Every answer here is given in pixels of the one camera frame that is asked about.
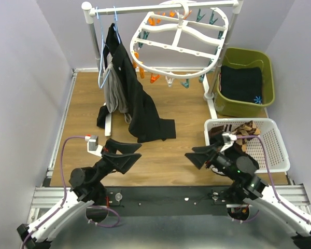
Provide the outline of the brown striped sock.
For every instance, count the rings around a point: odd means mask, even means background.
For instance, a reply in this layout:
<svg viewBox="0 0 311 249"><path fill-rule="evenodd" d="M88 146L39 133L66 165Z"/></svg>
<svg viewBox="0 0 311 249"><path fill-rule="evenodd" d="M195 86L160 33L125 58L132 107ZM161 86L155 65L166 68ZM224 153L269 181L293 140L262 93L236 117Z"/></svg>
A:
<svg viewBox="0 0 311 249"><path fill-rule="evenodd" d="M236 128L237 128L237 125L234 125L234 124L225 124L225 125L223 126L223 132L234 133Z"/></svg>
<svg viewBox="0 0 311 249"><path fill-rule="evenodd" d="M223 133L223 126L212 127L208 131L209 138L215 137L215 136L222 134L222 133Z"/></svg>

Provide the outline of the argyle brown sock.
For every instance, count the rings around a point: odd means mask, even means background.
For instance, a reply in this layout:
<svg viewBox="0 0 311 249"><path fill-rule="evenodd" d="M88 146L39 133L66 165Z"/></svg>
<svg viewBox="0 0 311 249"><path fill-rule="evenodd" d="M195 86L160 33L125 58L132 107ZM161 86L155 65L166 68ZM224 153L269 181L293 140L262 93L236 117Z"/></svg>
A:
<svg viewBox="0 0 311 249"><path fill-rule="evenodd" d="M232 134L241 136L252 136L252 135L258 136L260 135L260 133L261 133L260 129L257 127L256 123L252 120L238 126L232 132Z"/></svg>
<svg viewBox="0 0 311 249"><path fill-rule="evenodd" d="M234 143L234 149L239 153L247 152L247 143L251 140L251 138L237 139Z"/></svg>

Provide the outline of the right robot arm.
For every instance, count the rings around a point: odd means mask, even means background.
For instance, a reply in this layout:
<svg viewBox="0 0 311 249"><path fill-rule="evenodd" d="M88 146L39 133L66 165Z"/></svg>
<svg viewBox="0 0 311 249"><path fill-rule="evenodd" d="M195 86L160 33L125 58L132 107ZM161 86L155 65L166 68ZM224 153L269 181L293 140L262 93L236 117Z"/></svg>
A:
<svg viewBox="0 0 311 249"><path fill-rule="evenodd" d="M311 248L311 215L283 198L275 187L256 174L257 162L232 149L221 152L217 144L194 147L185 156L198 168L215 168L232 180L218 197L235 204L249 204L277 219L298 248Z"/></svg>

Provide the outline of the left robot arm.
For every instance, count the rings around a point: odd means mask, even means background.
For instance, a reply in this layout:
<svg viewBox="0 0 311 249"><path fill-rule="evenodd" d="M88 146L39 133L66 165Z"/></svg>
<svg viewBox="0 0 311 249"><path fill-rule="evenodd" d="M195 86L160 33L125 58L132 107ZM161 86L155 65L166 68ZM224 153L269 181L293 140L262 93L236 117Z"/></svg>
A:
<svg viewBox="0 0 311 249"><path fill-rule="evenodd" d="M30 224L21 224L17 232L22 248L50 248L51 242L75 215L87 208L109 208L107 190L102 179L112 173L125 174L141 157L137 152L140 143L123 143L107 139L105 145L98 143L96 135L81 136L87 144L87 152L99 157L92 167L75 168L70 174L70 189L63 185L63 197L41 218Z"/></svg>

